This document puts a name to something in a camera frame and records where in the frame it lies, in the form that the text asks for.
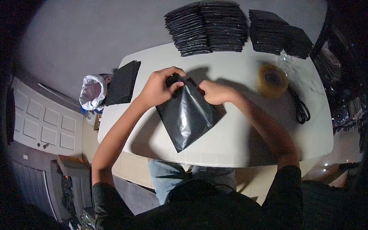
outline black mailer bag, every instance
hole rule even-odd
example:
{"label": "black mailer bag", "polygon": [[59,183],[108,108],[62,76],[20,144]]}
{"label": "black mailer bag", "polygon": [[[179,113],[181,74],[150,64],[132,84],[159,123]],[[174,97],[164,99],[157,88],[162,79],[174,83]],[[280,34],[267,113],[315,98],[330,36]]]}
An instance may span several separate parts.
{"label": "black mailer bag", "polygon": [[176,151],[181,152],[208,132],[221,119],[221,115],[215,106],[206,102],[191,78],[184,79],[174,74],[166,80],[166,86],[170,87],[178,81],[185,85],[156,109]]}

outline black cable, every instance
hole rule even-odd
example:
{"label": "black cable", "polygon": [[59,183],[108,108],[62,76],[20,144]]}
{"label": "black cable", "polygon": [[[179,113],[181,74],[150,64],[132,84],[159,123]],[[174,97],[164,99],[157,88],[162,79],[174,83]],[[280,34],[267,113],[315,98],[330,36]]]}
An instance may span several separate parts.
{"label": "black cable", "polygon": [[294,90],[292,90],[290,86],[288,90],[294,99],[297,121],[300,124],[304,124],[306,121],[309,121],[311,119],[311,114],[309,113],[308,107],[304,104],[304,102],[300,100],[299,95]]}
{"label": "black cable", "polygon": [[229,186],[227,184],[214,184],[213,186],[216,187],[216,186],[219,186],[219,185],[226,186],[226,187],[230,188],[231,190],[233,190],[234,192],[236,192],[235,189],[233,189],[231,186]]}

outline light blue shorts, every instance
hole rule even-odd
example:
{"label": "light blue shorts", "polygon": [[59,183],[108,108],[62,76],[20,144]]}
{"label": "light blue shorts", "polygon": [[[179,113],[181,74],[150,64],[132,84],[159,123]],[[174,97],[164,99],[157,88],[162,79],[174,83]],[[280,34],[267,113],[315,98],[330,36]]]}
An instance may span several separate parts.
{"label": "light blue shorts", "polygon": [[225,193],[236,191],[234,168],[193,166],[191,176],[178,163],[153,159],[148,162],[148,169],[161,205],[175,186],[190,179],[204,180]]}

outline white door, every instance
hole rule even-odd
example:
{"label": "white door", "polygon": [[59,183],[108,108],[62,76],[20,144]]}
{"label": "white door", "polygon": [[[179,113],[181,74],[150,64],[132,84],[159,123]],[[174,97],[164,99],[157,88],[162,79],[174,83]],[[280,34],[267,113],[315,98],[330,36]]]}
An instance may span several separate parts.
{"label": "white door", "polygon": [[14,140],[42,151],[82,153],[83,115],[42,96],[14,78]]}

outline black bag pile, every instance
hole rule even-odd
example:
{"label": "black bag pile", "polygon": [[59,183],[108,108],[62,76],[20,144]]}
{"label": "black bag pile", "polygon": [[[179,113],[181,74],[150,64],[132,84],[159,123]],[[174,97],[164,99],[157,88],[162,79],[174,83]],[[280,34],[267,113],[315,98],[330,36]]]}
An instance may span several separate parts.
{"label": "black bag pile", "polygon": [[178,81],[185,85],[156,109],[176,151],[181,152],[209,131],[221,115],[215,106],[206,102],[191,78],[183,79],[173,74],[166,80],[166,86],[170,87]]}
{"label": "black bag pile", "polygon": [[233,2],[202,1],[199,7],[211,50],[241,52],[248,38],[248,25],[239,5]]}
{"label": "black bag pile", "polygon": [[195,2],[165,15],[165,26],[181,56],[215,51],[241,52],[247,21],[237,3]]}
{"label": "black bag pile", "polygon": [[254,51],[280,55],[289,24],[275,13],[262,10],[249,10],[249,19]]}
{"label": "black bag pile", "polygon": [[306,59],[313,44],[304,30],[290,26],[275,13],[249,10],[250,37],[254,51],[288,55]]}
{"label": "black bag pile", "polygon": [[106,96],[106,106],[130,103],[140,66],[140,61],[131,61],[114,72]]}
{"label": "black bag pile", "polygon": [[294,26],[287,26],[284,50],[288,55],[306,59],[312,49],[313,43],[304,30]]}

